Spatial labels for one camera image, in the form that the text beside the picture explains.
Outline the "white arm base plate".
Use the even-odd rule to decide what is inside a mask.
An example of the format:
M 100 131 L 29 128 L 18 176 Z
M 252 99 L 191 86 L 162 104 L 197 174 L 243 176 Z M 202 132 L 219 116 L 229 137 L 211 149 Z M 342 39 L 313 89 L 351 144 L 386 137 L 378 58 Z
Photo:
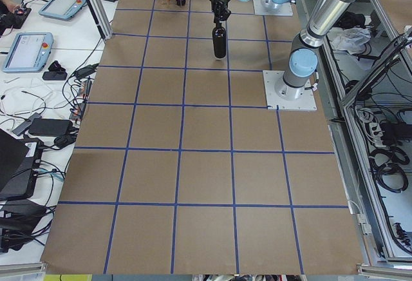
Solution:
M 291 88 L 283 80 L 284 71 L 263 70 L 268 110 L 316 111 L 314 92 L 307 79 L 300 88 Z
M 253 0 L 256 15 L 273 15 L 292 17 L 293 11 L 290 2 L 283 4 L 273 3 L 272 0 Z

